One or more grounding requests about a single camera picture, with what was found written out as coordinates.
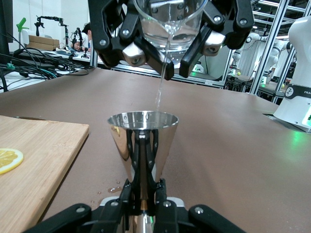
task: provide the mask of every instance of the bolt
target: bolt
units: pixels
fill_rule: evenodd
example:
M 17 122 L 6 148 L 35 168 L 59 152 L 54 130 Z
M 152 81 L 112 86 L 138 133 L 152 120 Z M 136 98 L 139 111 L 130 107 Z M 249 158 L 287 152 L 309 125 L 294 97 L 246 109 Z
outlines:
M 111 206 L 117 206 L 119 203 L 117 201 L 113 201 L 110 205 Z
M 220 20 L 221 20 L 220 16 L 215 16 L 215 17 L 214 17 L 214 21 L 215 21 L 215 22 L 219 22 Z
M 133 60 L 132 60 L 132 64 L 137 64 L 138 62 L 139 62 L 139 58 L 134 58 Z
M 246 19 L 243 18 L 243 19 L 240 20 L 240 24 L 241 24 L 241 25 L 245 25 L 246 23 L 247 23 L 247 20 L 246 20 Z
M 151 12 L 154 13 L 154 14 L 156 14 L 156 13 L 158 12 L 158 10 L 157 10 L 157 8 L 152 8 L 152 9 L 151 9 Z
M 184 7 L 185 7 L 185 5 L 184 5 L 183 3 L 180 3 L 180 4 L 177 5 L 177 9 L 178 9 L 178 10 L 181 10 L 181 9 L 183 9 Z
M 166 200 L 165 202 L 163 202 L 163 205 L 164 205 L 165 207 L 169 207 L 169 206 L 172 205 L 172 203 L 170 203 L 168 200 Z
M 99 42 L 99 44 L 100 44 L 101 46 L 106 45 L 106 43 L 107 43 L 107 41 L 105 41 L 105 40 L 100 40 L 100 42 Z
M 194 208 L 194 211 L 199 215 L 199 214 L 202 214 L 204 211 L 201 207 L 195 207 Z
M 84 210 L 86 210 L 84 207 L 80 207 L 76 210 L 77 213 L 81 213 L 83 212 Z
M 122 31 L 122 33 L 123 33 L 123 35 L 128 35 L 128 34 L 130 33 L 130 31 L 127 30 L 127 29 L 124 29 L 124 30 Z

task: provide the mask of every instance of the cardboard box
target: cardboard box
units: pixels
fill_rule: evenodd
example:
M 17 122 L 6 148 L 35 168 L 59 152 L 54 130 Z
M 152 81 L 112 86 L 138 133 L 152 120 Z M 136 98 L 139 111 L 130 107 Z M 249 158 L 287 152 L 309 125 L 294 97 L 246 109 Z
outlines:
M 35 48 L 39 50 L 47 50 L 47 51 L 53 51 L 56 48 L 59 48 L 59 45 L 47 45 L 47 44 L 42 44 L 42 43 L 36 43 L 36 42 L 29 42 L 27 45 L 29 48 Z
M 59 40 L 55 40 L 55 39 L 51 39 L 51 38 L 45 38 L 45 37 L 41 37 L 41 36 L 30 35 L 29 41 L 40 43 L 40 44 L 59 46 Z

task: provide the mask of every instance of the lemon slice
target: lemon slice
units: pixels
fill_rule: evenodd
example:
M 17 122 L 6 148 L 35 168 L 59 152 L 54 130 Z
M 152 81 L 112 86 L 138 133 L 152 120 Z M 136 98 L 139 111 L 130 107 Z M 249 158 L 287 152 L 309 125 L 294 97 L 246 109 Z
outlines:
M 8 172 L 23 161 L 23 153 L 19 150 L 0 148 L 0 174 Z

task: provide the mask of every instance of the wooden cutting board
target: wooden cutting board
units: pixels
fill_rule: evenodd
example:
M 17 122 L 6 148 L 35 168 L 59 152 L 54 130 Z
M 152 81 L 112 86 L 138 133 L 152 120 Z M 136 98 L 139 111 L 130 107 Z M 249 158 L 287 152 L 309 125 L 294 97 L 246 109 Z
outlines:
M 0 232 L 35 225 L 88 135 L 88 125 L 0 116 L 0 148 L 24 161 L 0 175 Z

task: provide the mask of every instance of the stainless steel jigger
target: stainless steel jigger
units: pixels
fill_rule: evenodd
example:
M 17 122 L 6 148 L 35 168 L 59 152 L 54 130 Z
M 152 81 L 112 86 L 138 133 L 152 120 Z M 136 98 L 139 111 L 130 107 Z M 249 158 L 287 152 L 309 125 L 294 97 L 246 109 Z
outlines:
M 146 218 L 155 211 L 155 190 L 178 118 L 163 112 L 138 111 L 114 115 L 108 123 L 133 190 L 138 216 L 135 232 L 152 232 L 145 224 Z

